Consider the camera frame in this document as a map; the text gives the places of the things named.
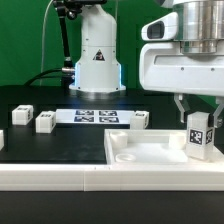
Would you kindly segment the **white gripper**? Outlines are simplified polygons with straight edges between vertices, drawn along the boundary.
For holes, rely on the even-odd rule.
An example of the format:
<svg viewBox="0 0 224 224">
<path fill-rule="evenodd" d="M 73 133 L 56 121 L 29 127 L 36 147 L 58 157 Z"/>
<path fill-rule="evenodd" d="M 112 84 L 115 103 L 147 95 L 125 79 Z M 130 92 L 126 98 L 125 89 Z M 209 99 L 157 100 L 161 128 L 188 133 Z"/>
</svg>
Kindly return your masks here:
<svg viewBox="0 0 224 224">
<path fill-rule="evenodd" d="M 140 53 L 139 81 L 145 90 L 173 92 L 186 122 L 190 107 L 184 94 L 224 97 L 224 41 L 219 41 L 214 54 L 186 55 L 179 42 L 145 44 Z M 216 99 L 217 108 L 210 116 L 210 125 L 223 125 L 224 98 Z"/>
</svg>

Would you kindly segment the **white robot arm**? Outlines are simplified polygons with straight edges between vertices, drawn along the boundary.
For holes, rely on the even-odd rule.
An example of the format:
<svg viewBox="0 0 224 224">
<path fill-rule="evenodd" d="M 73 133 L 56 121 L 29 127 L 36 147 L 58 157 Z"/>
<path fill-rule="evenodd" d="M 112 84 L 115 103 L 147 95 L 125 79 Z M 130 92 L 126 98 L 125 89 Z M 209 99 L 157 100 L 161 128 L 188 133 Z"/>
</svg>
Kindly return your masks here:
<svg viewBox="0 0 224 224">
<path fill-rule="evenodd" d="M 172 92 L 181 117 L 185 94 L 224 97 L 224 0 L 154 0 L 171 12 L 141 29 L 143 89 Z M 84 94 L 123 90 L 115 19 L 97 1 L 83 1 L 81 58 L 71 88 Z"/>
</svg>

